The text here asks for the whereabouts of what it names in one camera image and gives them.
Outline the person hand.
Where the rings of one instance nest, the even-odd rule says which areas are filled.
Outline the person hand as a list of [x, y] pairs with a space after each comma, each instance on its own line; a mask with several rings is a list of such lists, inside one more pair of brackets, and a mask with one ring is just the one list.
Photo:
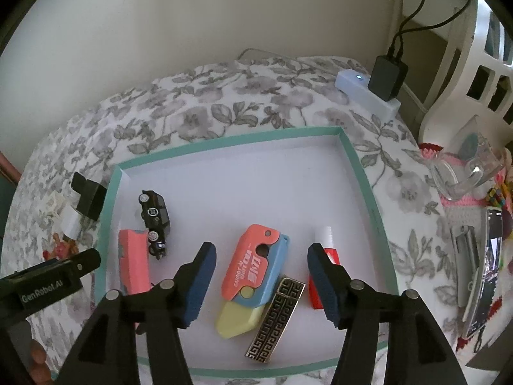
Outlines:
[[29, 369], [29, 374], [34, 383], [37, 385], [53, 384], [50, 369], [46, 363], [47, 354], [39, 342], [31, 341], [30, 355], [32, 365]]

